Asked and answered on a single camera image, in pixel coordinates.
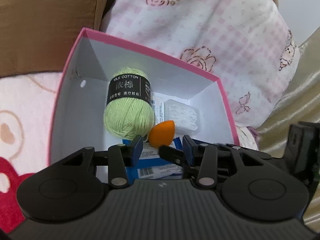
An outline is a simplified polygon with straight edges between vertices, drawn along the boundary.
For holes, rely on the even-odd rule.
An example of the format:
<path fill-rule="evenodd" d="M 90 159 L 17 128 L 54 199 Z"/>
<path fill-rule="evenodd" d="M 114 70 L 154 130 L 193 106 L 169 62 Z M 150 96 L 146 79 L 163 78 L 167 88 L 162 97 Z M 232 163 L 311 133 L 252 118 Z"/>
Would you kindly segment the orange makeup sponge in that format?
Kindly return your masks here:
<path fill-rule="evenodd" d="M 173 120 L 168 120 L 155 125 L 148 136 L 150 145 L 154 148 L 160 146 L 169 146 L 175 136 L 175 123 Z"/>

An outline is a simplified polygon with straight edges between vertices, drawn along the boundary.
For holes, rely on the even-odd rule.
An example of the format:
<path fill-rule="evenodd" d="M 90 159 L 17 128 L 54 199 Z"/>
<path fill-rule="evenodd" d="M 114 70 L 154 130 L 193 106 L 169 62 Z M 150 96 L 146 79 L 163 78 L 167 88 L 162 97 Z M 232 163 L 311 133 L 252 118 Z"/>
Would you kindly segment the blue wet wipes pack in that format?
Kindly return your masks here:
<path fill-rule="evenodd" d="M 180 166 L 163 160 L 158 155 L 158 150 L 144 142 L 140 158 L 133 167 L 126 167 L 129 183 L 136 179 L 182 179 L 183 170 Z"/>

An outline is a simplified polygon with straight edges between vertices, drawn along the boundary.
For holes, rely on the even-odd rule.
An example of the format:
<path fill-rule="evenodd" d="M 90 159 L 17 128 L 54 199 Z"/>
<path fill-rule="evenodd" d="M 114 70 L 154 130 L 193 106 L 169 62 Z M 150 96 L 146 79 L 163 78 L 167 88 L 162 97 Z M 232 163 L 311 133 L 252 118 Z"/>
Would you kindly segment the clear floss pick box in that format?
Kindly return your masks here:
<path fill-rule="evenodd" d="M 200 126 L 200 114 L 196 108 L 172 99 L 164 102 L 164 120 L 173 121 L 175 133 L 180 135 L 195 133 Z"/>

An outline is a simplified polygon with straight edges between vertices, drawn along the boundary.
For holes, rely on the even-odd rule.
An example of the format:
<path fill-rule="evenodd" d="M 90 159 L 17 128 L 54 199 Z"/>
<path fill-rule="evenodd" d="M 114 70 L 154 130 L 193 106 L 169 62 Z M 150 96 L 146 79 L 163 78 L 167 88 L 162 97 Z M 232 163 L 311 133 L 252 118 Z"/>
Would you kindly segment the green yarn ball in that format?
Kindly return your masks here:
<path fill-rule="evenodd" d="M 121 68 L 108 87 L 104 126 L 115 137 L 133 140 L 148 135 L 154 126 L 151 85 L 136 68 Z"/>

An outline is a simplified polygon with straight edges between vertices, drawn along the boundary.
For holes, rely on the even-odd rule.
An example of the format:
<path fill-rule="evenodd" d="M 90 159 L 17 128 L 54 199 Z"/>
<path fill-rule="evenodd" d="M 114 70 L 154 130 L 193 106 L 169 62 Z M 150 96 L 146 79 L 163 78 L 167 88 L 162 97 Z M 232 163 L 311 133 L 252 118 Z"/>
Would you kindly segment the white tissue packet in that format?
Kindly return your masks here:
<path fill-rule="evenodd" d="M 162 98 L 159 97 L 154 97 L 151 100 L 152 103 L 152 107 L 153 107 L 153 112 L 154 112 L 154 116 L 155 116 L 155 122 L 154 124 L 157 125 L 161 122 L 165 121 L 164 118 L 164 100 Z"/>

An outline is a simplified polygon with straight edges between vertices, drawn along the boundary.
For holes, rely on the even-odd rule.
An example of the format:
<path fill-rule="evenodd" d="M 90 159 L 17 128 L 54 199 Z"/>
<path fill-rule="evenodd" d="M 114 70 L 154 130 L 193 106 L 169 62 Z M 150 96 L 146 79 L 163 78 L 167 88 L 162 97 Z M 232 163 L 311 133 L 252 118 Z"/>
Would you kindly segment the pink cardboard box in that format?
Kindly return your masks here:
<path fill-rule="evenodd" d="M 49 143 L 49 163 L 92 146 L 105 151 L 124 142 L 104 125 L 105 108 L 136 99 L 152 110 L 153 123 L 165 119 L 171 100 L 194 109 L 196 129 L 176 129 L 175 148 L 189 135 L 202 143 L 238 144 L 239 139 L 221 80 L 159 51 L 84 28 L 63 70 Z"/>

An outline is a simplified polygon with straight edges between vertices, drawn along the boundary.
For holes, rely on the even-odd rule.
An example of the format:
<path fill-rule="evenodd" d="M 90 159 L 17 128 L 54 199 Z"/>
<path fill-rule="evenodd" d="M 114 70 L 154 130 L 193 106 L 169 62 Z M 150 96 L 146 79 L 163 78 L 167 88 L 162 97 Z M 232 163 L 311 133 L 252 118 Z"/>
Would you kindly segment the gold satin curtain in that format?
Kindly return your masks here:
<path fill-rule="evenodd" d="M 258 129 L 262 136 L 258 151 L 280 158 L 284 154 L 289 127 L 301 121 L 319 124 L 319 32 L 299 48 L 302 57 L 287 90 L 276 104 L 271 116 Z M 290 224 L 299 231 L 310 230 L 308 211 L 319 207 L 319 185 L 302 219 L 273 223 L 273 227 Z"/>

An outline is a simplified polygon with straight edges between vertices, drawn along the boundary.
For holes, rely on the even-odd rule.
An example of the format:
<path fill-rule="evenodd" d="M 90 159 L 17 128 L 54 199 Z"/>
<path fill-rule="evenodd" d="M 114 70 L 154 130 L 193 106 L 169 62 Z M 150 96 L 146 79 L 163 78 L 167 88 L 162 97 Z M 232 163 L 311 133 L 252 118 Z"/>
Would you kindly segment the bear print blanket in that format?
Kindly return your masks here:
<path fill-rule="evenodd" d="M 22 181 L 49 164 L 48 141 L 61 73 L 1 78 L 1 231 L 24 221 L 16 200 Z"/>

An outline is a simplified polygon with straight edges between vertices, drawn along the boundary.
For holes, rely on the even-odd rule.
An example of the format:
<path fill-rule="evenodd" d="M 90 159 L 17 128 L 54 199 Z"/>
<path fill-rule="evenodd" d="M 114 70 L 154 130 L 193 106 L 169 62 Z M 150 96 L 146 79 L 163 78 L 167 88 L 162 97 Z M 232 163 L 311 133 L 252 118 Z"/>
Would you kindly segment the pink checkered pillow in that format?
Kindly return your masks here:
<path fill-rule="evenodd" d="M 100 29 L 218 76 L 240 127 L 266 121 L 300 58 L 273 0 L 115 0 Z"/>

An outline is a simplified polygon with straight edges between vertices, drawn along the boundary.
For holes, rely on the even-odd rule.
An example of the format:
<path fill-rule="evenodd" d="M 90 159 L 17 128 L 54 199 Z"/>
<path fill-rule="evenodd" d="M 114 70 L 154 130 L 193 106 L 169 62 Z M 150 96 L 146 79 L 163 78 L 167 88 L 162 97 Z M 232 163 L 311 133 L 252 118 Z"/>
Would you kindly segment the brown embroidered pillow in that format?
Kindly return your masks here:
<path fill-rule="evenodd" d="M 114 0 L 1 0 L 1 77 L 59 72 L 84 27 Z"/>

